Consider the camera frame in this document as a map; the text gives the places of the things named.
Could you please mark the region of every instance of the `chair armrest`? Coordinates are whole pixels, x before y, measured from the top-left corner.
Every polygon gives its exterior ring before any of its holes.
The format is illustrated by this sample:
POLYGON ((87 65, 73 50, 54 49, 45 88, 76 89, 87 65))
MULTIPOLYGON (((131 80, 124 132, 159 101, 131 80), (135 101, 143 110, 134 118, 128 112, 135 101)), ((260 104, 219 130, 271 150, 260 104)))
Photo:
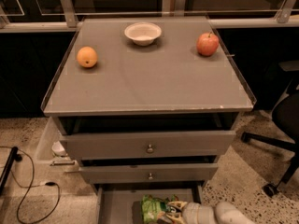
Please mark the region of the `chair armrest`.
POLYGON ((285 72, 299 71, 299 60, 282 62, 279 63, 278 65, 285 72))

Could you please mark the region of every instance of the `red apple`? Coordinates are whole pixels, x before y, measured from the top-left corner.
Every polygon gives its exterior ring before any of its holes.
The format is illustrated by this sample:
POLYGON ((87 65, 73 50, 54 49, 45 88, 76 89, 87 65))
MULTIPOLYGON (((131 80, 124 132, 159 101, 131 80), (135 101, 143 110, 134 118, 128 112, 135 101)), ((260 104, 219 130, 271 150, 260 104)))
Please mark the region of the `red apple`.
POLYGON ((219 39, 212 33, 201 34, 196 43, 197 52, 203 56, 211 56, 219 46, 219 39))

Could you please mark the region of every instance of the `chair wheel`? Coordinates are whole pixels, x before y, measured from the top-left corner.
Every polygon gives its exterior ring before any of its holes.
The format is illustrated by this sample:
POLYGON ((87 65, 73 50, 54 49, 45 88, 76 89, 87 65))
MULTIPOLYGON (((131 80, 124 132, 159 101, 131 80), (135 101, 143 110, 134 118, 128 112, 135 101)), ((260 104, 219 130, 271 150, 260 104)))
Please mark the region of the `chair wheel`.
POLYGON ((263 191, 270 198, 279 193, 278 188, 272 183, 263 186, 263 191))
POLYGON ((243 132, 243 133, 242 133, 242 136, 241 136, 241 140, 242 140, 242 142, 244 142, 244 143, 249 142, 250 138, 249 138, 249 136, 248 136, 248 133, 243 132))

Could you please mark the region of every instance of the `black cable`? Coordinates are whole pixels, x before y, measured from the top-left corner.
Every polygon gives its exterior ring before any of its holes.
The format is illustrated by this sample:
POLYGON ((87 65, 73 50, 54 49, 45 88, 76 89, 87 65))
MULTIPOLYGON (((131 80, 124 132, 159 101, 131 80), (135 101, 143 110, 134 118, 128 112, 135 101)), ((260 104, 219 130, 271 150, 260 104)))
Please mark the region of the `black cable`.
MULTIPOLYGON (((12 148, 12 147, 0 146, 0 148, 12 148)), ((55 211, 55 209, 56 209, 56 207, 57 207, 57 205, 58 205, 58 203, 59 203, 59 201, 60 201, 60 198, 61 198, 61 189, 60 189, 60 187, 59 187, 59 185, 58 185, 57 183, 55 183, 55 182, 47 182, 47 183, 45 184, 46 186, 49 186, 49 187, 56 186, 56 187, 57 187, 57 193, 58 193, 58 195, 57 195, 57 202, 56 202, 56 204, 54 205, 54 207, 52 208, 52 210, 51 210, 48 214, 46 214, 44 217, 42 217, 41 219, 36 220, 36 221, 34 221, 34 222, 24 222, 24 221, 22 221, 22 220, 20 219, 20 215, 19 215, 19 213, 20 213, 20 208, 21 208, 22 203, 24 202, 24 200, 25 200, 25 198, 26 198, 26 196, 27 196, 27 194, 28 194, 28 192, 30 191, 31 188, 40 187, 41 185, 33 186, 33 182, 34 182, 34 179, 35 179, 35 164, 34 164, 32 158, 30 157, 29 154, 27 154, 26 152, 24 152, 24 151, 22 151, 22 150, 20 150, 20 149, 19 149, 19 152, 23 153, 25 156, 27 156, 27 157, 29 158, 29 160, 30 160, 30 162, 31 162, 31 164, 32 164, 32 177, 31 177, 29 186, 28 186, 28 187, 24 187, 24 186, 20 185, 20 183, 19 183, 19 182, 17 181, 17 179, 15 178, 14 174, 11 172, 11 173, 12 173, 12 176, 13 176, 14 180, 16 181, 16 183, 18 184, 18 186, 19 186, 20 188, 27 189, 26 192, 25 192, 25 194, 24 194, 24 196, 22 197, 22 199, 21 199, 19 205, 18 205, 18 209, 17 209, 17 219, 18 219, 18 221, 19 221, 21 224, 36 224, 36 223, 38 223, 38 222, 40 222, 40 221, 46 219, 48 216, 50 216, 50 215, 55 211)))

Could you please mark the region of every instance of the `drawer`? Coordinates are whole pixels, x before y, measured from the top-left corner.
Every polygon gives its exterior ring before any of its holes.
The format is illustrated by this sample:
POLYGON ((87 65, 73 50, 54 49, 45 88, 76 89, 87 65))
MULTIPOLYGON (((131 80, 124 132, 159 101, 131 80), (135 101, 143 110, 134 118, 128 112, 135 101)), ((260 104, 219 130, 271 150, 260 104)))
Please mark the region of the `drawer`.
POLYGON ((235 131, 78 133, 61 143, 75 160, 212 156, 226 152, 235 131))
POLYGON ((80 167, 90 184, 203 181, 213 177, 217 163, 80 167))
POLYGON ((98 202, 96 223, 99 224, 140 224, 142 220, 141 200, 144 195, 166 199, 175 194, 184 202, 200 203, 202 200, 202 187, 199 183, 191 185, 173 185, 166 187, 130 187, 123 189, 118 187, 100 186, 97 189, 98 202))

